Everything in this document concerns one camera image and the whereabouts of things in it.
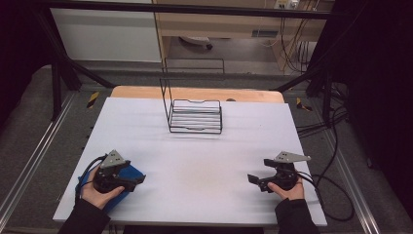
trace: hand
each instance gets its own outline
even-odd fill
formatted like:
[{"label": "hand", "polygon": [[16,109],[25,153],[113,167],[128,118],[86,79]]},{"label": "hand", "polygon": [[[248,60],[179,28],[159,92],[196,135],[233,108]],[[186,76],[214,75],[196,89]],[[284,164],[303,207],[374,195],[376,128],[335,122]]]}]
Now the hand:
[{"label": "hand", "polygon": [[278,185],[269,182],[268,187],[273,190],[273,192],[279,194],[279,196],[284,200],[288,198],[290,201],[296,199],[304,199],[304,187],[303,187],[303,179],[299,176],[298,181],[293,188],[288,191],[283,190]]},{"label": "hand", "polygon": [[99,193],[96,189],[94,189],[93,183],[94,175],[96,174],[98,168],[99,166],[95,167],[89,173],[88,182],[82,189],[82,199],[102,210],[112,198],[115,198],[121,194],[125,187],[120,186],[108,193]]}]

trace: white tabletop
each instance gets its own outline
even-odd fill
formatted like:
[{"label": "white tabletop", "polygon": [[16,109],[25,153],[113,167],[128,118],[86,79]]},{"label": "white tabletop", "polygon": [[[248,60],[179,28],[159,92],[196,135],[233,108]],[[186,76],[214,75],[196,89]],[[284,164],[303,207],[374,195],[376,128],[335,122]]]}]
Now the white tabletop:
[{"label": "white tabletop", "polygon": [[[95,158],[116,149],[147,175],[109,215],[124,224],[268,226],[281,199],[262,193],[247,174],[273,176],[264,166],[281,151],[303,154],[287,104],[221,102],[221,135],[172,134],[161,99],[109,97],[69,181],[54,220],[70,215],[77,183]],[[308,173],[306,162],[296,163]],[[304,181],[316,225],[326,225],[314,188]]]}]

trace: sleeve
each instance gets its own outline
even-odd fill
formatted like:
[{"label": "sleeve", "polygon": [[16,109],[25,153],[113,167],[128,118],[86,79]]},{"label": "sleeve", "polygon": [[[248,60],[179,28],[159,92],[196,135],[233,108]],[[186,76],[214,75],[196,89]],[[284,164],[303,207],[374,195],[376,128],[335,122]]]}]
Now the sleeve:
[{"label": "sleeve", "polygon": [[109,220],[110,217],[102,210],[81,199],[58,234],[100,234]]},{"label": "sleeve", "polygon": [[314,225],[306,200],[285,199],[276,207],[280,234],[315,234],[319,230]]}]

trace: gray carpet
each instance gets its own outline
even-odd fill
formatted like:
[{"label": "gray carpet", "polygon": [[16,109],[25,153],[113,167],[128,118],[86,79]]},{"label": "gray carpet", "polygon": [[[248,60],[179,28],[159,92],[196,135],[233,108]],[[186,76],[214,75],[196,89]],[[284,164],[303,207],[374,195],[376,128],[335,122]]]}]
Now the gray carpet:
[{"label": "gray carpet", "polygon": [[[160,73],[144,72],[101,72],[107,80],[122,85],[149,85],[159,84]],[[178,83],[177,86],[215,87],[215,88],[250,88],[267,90],[275,88],[285,82],[283,77],[267,76],[228,76],[224,81],[200,81]],[[34,150],[42,133],[46,131],[49,119],[52,116],[50,73],[39,71],[24,95],[20,106],[12,114],[8,124],[1,133],[1,167],[4,178],[1,180],[1,198],[13,185],[19,176],[22,167]],[[66,184],[76,167],[77,160],[82,154],[82,147],[88,141],[87,136],[92,132],[91,127],[99,114],[105,97],[110,95],[110,90],[102,90],[94,105],[94,108],[86,108],[93,88],[87,88],[79,92],[75,101],[63,122],[61,128],[47,151],[40,167],[31,180],[18,206],[11,216],[7,228],[31,227],[57,229],[60,224],[52,221],[53,214],[58,205],[56,200],[64,192]],[[300,91],[305,87],[301,84],[295,90]],[[285,101],[290,104],[291,113],[297,126],[318,123],[319,120],[314,111],[296,108],[295,93],[285,94]],[[305,96],[301,96],[303,104],[311,104]],[[364,154],[357,141],[357,136],[352,130],[351,123],[342,122],[337,126],[339,133],[339,145],[357,182],[365,195],[366,201],[376,221],[383,232],[386,233],[413,233],[412,221],[406,215],[404,209],[389,188],[386,180],[379,171],[366,167]],[[331,157],[330,150],[323,133],[301,139],[306,155],[312,156],[309,162],[313,174],[319,174]],[[326,174],[337,183],[343,185],[336,167]],[[345,217],[350,212],[349,203],[343,194],[327,182],[320,184],[320,190],[325,202],[325,209],[334,216]],[[322,227],[323,233],[362,233],[363,229],[355,216],[347,222],[327,219],[328,226]]]}]

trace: wall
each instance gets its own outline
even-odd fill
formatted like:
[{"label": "wall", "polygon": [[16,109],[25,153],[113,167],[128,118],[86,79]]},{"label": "wall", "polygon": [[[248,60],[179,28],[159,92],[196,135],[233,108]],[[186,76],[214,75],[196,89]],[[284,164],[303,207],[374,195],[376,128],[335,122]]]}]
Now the wall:
[{"label": "wall", "polygon": [[[122,2],[151,3],[150,0]],[[52,9],[52,13],[72,59],[161,61],[152,13],[66,9]]]}]

